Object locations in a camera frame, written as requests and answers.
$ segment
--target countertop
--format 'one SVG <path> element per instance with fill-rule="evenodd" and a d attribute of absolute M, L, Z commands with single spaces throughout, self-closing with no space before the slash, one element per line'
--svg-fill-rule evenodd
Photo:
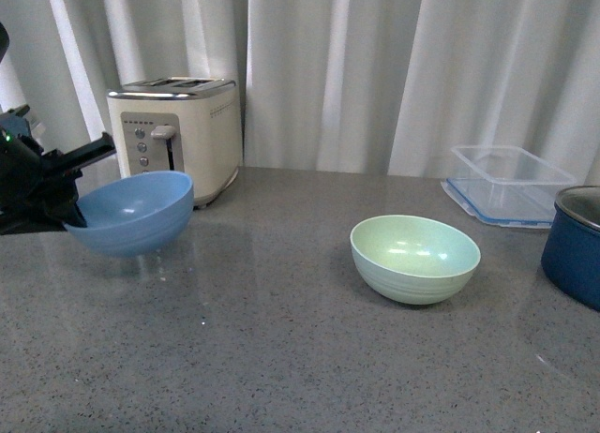
<path fill-rule="evenodd" d="M 472 280 L 433 306 L 373 291 L 349 235 L 383 214 L 469 234 Z M 547 237 L 439 180 L 256 168 L 145 256 L 1 236 L 0 431 L 600 431 L 600 313 L 546 279 Z"/>

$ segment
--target pot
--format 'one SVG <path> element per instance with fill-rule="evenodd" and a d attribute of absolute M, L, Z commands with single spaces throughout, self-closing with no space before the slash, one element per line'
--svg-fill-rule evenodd
<path fill-rule="evenodd" d="M 600 311 L 600 187 L 569 187 L 556 195 L 542 268 L 563 292 Z"/>

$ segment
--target clear plastic container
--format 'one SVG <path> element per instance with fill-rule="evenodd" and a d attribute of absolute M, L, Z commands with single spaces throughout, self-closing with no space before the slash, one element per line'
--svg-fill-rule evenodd
<path fill-rule="evenodd" d="M 576 183 L 573 175 L 514 146 L 456 146 L 455 176 L 444 189 L 483 222 L 510 227 L 549 228 L 554 199 Z"/>

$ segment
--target bowl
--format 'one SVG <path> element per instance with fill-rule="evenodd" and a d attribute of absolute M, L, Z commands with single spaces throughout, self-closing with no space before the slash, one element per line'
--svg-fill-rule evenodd
<path fill-rule="evenodd" d="M 419 216 L 377 216 L 350 234 L 356 269 L 367 284 L 397 302 L 427 305 L 459 292 L 481 259 L 465 233 Z"/>
<path fill-rule="evenodd" d="M 600 187 L 564 189 L 554 206 L 542 269 L 563 292 L 600 311 Z"/>
<path fill-rule="evenodd" d="M 87 227 L 64 224 L 75 238 L 103 255 L 131 257 L 175 239 L 193 211 L 189 175 L 156 171 L 100 187 L 77 202 Z"/>

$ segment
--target toaster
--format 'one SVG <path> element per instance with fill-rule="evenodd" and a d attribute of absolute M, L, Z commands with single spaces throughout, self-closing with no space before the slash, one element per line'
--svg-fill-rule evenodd
<path fill-rule="evenodd" d="M 123 85 L 107 95 L 121 177 L 181 171 L 194 205 L 214 200 L 242 164 L 237 85 L 232 80 L 170 77 Z"/>

